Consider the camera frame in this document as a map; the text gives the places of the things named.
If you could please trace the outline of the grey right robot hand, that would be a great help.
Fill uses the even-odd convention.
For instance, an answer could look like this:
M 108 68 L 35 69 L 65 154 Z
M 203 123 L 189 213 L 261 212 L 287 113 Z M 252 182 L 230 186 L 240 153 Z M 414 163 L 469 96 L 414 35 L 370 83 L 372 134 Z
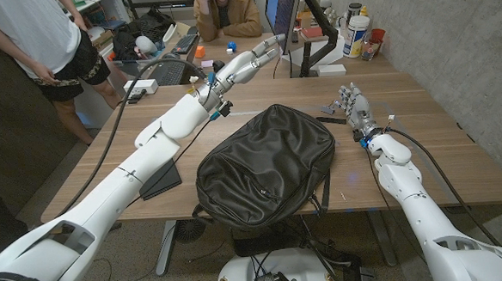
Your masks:
M 372 138 L 380 135 L 382 129 L 374 120 L 369 101 L 352 82 L 351 87 L 341 86 L 340 108 L 346 114 L 347 123 L 352 127 L 353 140 L 365 148 Z

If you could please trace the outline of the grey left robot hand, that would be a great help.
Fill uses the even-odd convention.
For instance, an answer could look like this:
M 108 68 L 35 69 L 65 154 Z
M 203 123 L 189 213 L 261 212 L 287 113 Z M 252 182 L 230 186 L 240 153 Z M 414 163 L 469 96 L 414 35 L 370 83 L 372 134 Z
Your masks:
M 272 36 L 259 43 L 253 50 L 235 56 L 215 73 L 213 79 L 209 79 L 199 89 L 192 92 L 192 96 L 207 112 L 216 109 L 226 117 L 233 104 L 225 101 L 223 95 L 235 84 L 249 82 L 261 67 L 277 57 L 279 49 L 271 49 L 271 46 L 285 39 L 284 34 Z

